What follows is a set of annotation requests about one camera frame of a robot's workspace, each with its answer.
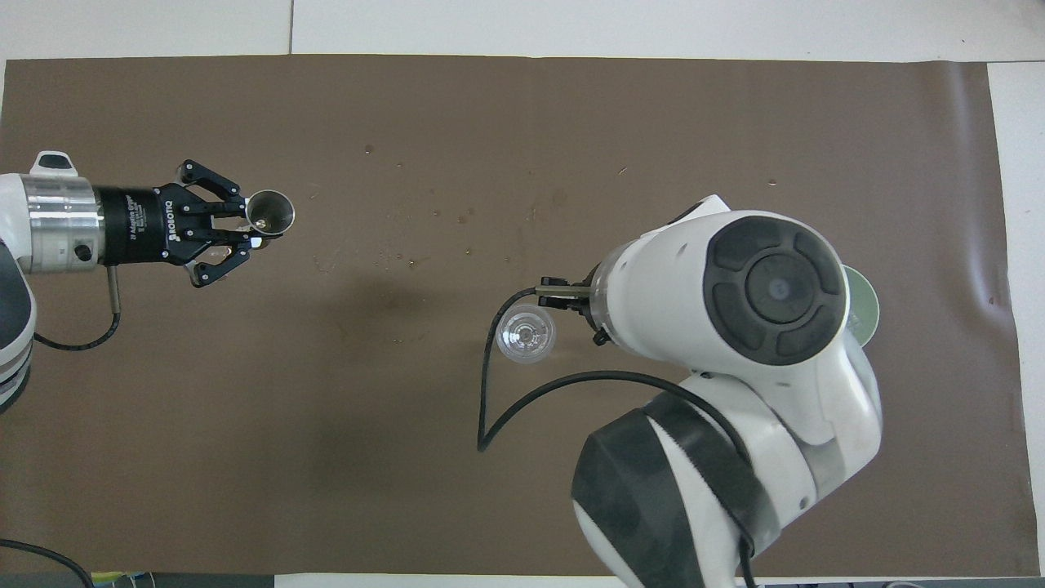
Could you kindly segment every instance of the black cable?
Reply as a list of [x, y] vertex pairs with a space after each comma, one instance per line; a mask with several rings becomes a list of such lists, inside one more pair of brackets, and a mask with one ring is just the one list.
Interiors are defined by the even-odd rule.
[[490, 445], [490, 442], [486, 441], [486, 381], [487, 376], [490, 373], [490, 352], [493, 350], [493, 338], [497, 336], [497, 326], [501, 324], [501, 320], [504, 319], [505, 313], [508, 312], [508, 309], [512, 308], [512, 305], [522, 299], [526, 299], [527, 297], [533, 296], [533, 293], [536, 292], [536, 287], [527, 287], [512, 293], [512, 296], [505, 301], [505, 304], [501, 305], [501, 309], [497, 310], [497, 314], [493, 315], [493, 323], [490, 324], [490, 331], [486, 334], [486, 348], [483, 350], [483, 377], [480, 383], [479, 392], [479, 439], [475, 444], [480, 451], [484, 451], [486, 447]]
[[486, 337], [486, 348], [483, 351], [483, 375], [480, 381], [479, 436], [477, 442], [477, 448], [479, 449], [479, 451], [485, 451], [486, 448], [490, 446], [490, 443], [493, 441], [493, 438], [501, 431], [501, 429], [504, 428], [505, 425], [508, 424], [508, 422], [513, 417], [515, 417], [515, 415], [517, 415], [520, 410], [526, 408], [528, 404], [547, 395], [548, 393], [557, 391], [559, 389], [568, 386], [571, 384], [578, 384], [580, 382], [591, 382], [597, 380], [618, 380], [623, 382], [635, 382], [637, 384], [646, 384], [647, 386], [659, 389], [674, 396], [675, 398], [678, 398], [679, 400], [692, 404], [701, 411], [705, 413], [712, 419], [712, 421], [715, 421], [715, 423], [717, 423], [718, 426], [722, 428], [726, 437], [729, 438], [729, 441], [733, 442], [733, 445], [737, 449], [737, 453], [740, 454], [740, 457], [748, 466], [751, 465], [751, 456], [747, 451], [747, 446], [744, 445], [744, 440], [740, 437], [740, 433], [737, 432], [737, 429], [734, 428], [733, 424], [729, 423], [729, 421], [727, 421], [726, 418], [721, 413], [719, 413], [717, 408], [712, 406], [711, 403], [694, 395], [690, 391], [687, 391], [686, 389], [679, 386], [678, 384], [675, 384], [674, 382], [669, 382], [668, 380], [665, 380], [663, 378], [657, 378], [655, 376], [650, 376], [648, 374], [640, 374], [637, 372], [620, 372], [611, 370], [581, 372], [578, 374], [564, 376], [557, 380], [552, 380], [547, 384], [534, 389], [526, 396], [517, 400], [515, 404], [508, 407], [508, 409], [505, 410], [505, 413], [501, 417], [498, 417], [497, 420], [493, 423], [493, 426], [490, 427], [489, 431], [487, 431], [486, 430], [487, 381], [490, 369], [490, 352], [493, 349], [493, 339], [496, 336], [497, 325], [501, 323], [502, 317], [505, 316], [505, 314], [508, 312], [508, 309], [510, 309], [512, 305], [514, 305], [520, 299], [525, 299], [531, 296], [531, 293], [535, 292], [536, 288], [528, 287], [526, 289], [520, 289], [515, 293], [512, 293], [512, 297], [509, 298], [508, 301], [506, 301], [505, 304], [501, 306], [501, 309], [497, 311], [497, 314], [494, 315], [493, 317], [493, 322], [490, 324], [490, 331], [489, 333], [487, 333]]
[[744, 584], [747, 588], [758, 588], [754, 583], [754, 574], [751, 573], [751, 546], [747, 541], [740, 540], [740, 570], [744, 574]]
[[21, 541], [15, 541], [11, 539], [0, 539], [0, 547], [8, 547], [10, 549], [17, 549], [19, 551], [26, 551], [29, 554], [36, 554], [37, 556], [43, 556], [49, 560], [55, 561], [67, 568], [71, 569], [76, 578], [84, 583], [85, 588], [94, 588], [94, 583], [91, 581], [91, 574], [79, 566], [76, 562], [70, 560], [69, 558], [59, 554], [57, 551], [51, 551], [46, 547], [41, 547], [39, 545], [32, 545], [30, 543], [22, 543]]
[[113, 324], [109, 327], [109, 331], [107, 331], [104, 335], [98, 337], [97, 339], [91, 342], [90, 344], [84, 344], [83, 346], [68, 346], [66, 344], [56, 344], [54, 342], [51, 342], [47, 337], [44, 337], [40, 333], [33, 333], [32, 338], [43, 344], [44, 346], [47, 346], [48, 348], [52, 348], [63, 352], [86, 352], [87, 350], [93, 350], [94, 348], [97, 348], [98, 346], [108, 342], [110, 337], [116, 334], [116, 330], [119, 327], [120, 327], [120, 313], [113, 313]]

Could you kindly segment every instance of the table surface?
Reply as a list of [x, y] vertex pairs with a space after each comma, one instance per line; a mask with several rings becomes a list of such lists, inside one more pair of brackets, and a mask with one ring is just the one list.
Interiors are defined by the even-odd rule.
[[418, 1], [186, 0], [171, 10], [169, 2], [160, 1], [9, 0], [0, 7], [0, 34], [5, 39], [0, 60], [364, 52], [998, 62], [989, 71], [1030, 473], [1042, 527], [1045, 367], [1034, 361], [1045, 352], [1045, 313], [1036, 303], [1045, 278], [1035, 249], [1045, 220], [1045, 171], [1039, 161], [1045, 152], [1041, 2], [496, 1], [429, 7]]

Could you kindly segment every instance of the metal cylinder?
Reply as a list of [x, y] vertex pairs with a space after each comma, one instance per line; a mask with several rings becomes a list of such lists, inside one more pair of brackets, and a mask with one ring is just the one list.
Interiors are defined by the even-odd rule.
[[264, 235], [286, 232], [294, 224], [294, 204], [274, 189], [263, 189], [247, 198], [247, 221]]
[[90, 269], [104, 254], [104, 218], [84, 178], [22, 174], [32, 257], [26, 273]]

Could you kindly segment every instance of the stain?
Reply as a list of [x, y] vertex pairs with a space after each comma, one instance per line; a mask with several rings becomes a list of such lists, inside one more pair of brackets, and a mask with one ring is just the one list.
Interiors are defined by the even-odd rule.
[[555, 188], [555, 191], [552, 192], [552, 206], [558, 208], [565, 205], [567, 199], [570, 199], [570, 194], [562, 188]]
[[537, 219], [537, 203], [538, 198], [533, 198], [533, 203], [530, 204], [530, 210], [526, 213], [526, 217], [524, 218], [525, 220], [534, 221]]
[[342, 249], [345, 248], [345, 242], [347, 242], [347, 241], [348, 241], [348, 235], [345, 235], [341, 239], [341, 242], [338, 243], [338, 246], [335, 246], [334, 250], [330, 253], [330, 262], [329, 263], [323, 263], [320, 260], [320, 256], [319, 255], [312, 255], [312, 264], [316, 265], [316, 271], [318, 271], [320, 273], [330, 273], [330, 272], [332, 272], [333, 268], [338, 266], [338, 261], [341, 260], [341, 251], [342, 251]]
[[345, 327], [342, 324], [340, 324], [340, 323], [334, 323], [333, 326], [338, 328], [338, 338], [341, 340], [341, 345], [343, 347], [347, 348], [348, 347], [348, 329], [345, 329]]

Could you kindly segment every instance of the metal rod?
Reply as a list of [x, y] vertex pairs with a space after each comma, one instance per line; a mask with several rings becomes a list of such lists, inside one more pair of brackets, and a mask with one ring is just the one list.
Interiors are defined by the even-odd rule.
[[116, 265], [106, 265], [109, 276], [109, 306], [114, 315], [120, 314], [120, 282], [116, 279]]

